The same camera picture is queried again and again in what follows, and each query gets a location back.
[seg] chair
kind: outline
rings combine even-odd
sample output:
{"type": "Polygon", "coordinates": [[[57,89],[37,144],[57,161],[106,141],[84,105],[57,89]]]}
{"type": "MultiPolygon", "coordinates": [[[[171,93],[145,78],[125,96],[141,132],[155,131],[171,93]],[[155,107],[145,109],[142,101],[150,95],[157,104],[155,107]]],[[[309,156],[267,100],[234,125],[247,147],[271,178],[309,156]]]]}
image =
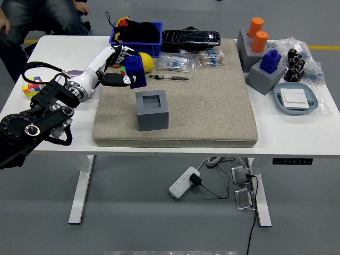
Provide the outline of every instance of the chair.
{"type": "MultiPolygon", "coordinates": [[[[84,2],[86,3],[87,0],[77,0],[77,2],[84,2]]],[[[91,24],[89,21],[85,21],[84,23],[85,28],[90,31],[91,30],[91,24]]],[[[51,32],[53,32],[53,35],[62,35],[63,31],[59,28],[59,26],[57,24],[53,24],[47,16],[45,15],[41,15],[40,17],[38,17],[36,19],[36,22],[34,22],[30,29],[30,31],[41,31],[41,32],[45,32],[47,35],[51,35],[51,32]]],[[[27,46],[24,51],[26,52],[26,54],[30,57],[35,46],[37,45],[37,42],[35,42],[34,44],[31,44],[29,46],[27,46]]]]}

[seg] human hand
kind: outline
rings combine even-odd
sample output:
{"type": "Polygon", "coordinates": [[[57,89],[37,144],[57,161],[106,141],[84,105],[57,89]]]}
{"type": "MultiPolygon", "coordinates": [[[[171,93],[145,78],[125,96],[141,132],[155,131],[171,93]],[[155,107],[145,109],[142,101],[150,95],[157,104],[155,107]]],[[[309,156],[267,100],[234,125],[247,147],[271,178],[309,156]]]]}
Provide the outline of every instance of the human hand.
{"type": "Polygon", "coordinates": [[[83,13],[85,16],[89,14],[90,8],[86,3],[72,1],[72,4],[78,12],[83,13]]]}
{"type": "Polygon", "coordinates": [[[5,15],[0,15],[0,30],[2,28],[5,28],[5,32],[6,34],[8,35],[10,33],[10,30],[11,30],[11,23],[10,21],[6,18],[5,15]]]}

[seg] desk control panel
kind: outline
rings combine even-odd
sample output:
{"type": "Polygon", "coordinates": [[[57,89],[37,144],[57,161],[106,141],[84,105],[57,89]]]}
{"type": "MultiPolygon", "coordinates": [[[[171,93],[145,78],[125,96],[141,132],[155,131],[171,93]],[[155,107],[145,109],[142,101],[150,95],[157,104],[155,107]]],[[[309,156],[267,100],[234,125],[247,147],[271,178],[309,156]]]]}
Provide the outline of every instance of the desk control panel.
{"type": "Polygon", "coordinates": [[[312,158],[273,158],[273,165],[311,165],[312,158]]]}

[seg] gray floor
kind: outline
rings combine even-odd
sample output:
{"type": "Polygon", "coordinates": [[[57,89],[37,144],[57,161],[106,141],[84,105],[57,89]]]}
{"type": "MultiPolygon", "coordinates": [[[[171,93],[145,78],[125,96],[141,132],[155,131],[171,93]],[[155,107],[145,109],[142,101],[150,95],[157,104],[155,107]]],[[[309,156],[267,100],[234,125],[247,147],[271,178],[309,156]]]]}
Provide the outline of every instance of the gray floor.
{"type": "MultiPolygon", "coordinates": [[[[295,37],[308,45],[340,43],[339,1],[89,1],[84,20],[92,34],[108,36],[112,20],[163,21],[164,29],[194,26],[236,38],[252,17],[265,20],[270,39],[295,37]]],[[[37,39],[31,33],[29,39],[37,39]]],[[[312,50],[322,63],[337,106],[338,50],[312,50]]],[[[14,84],[0,63],[2,108],[14,84]]],[[[21,168],[0,171],[0,254],[88,254],[104,251],[237,251],[245,254],[253,213],[238,211],[230,184],[227,200],[192,188],[175,201],[167,190],[201,157],[106,157],[93,165],[81,225],[67,224],[78,172],[66,155],[36,155],[21,168]]],[[[236,163],[223,163],[230,173],[236,163]]],[[[311,166],[263,170],[273,226],[255,226],[250,254],[339,254],[340,159],[315,159],[311,166]]],[[[226,176],[202,168],[203,184],[226,194],[226,176]]]]}

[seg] rubik's cube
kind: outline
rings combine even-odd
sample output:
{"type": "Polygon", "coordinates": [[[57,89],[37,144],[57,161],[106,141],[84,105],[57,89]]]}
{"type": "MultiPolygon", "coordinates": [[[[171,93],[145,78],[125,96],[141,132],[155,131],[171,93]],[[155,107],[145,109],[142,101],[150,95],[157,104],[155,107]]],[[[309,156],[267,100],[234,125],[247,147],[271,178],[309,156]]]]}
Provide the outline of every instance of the rubik's cube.
{"type": "MultiPolygon", "coordinates": [[[[31,81],[42,82],[39,76],[28,78],[31,81]]],[[[27,85],[22,86],[22,91],[25,93],[27,97],[32,97],[36,95],[45,85],[44,84],[34,84],[28,83],[27,85]]]]}

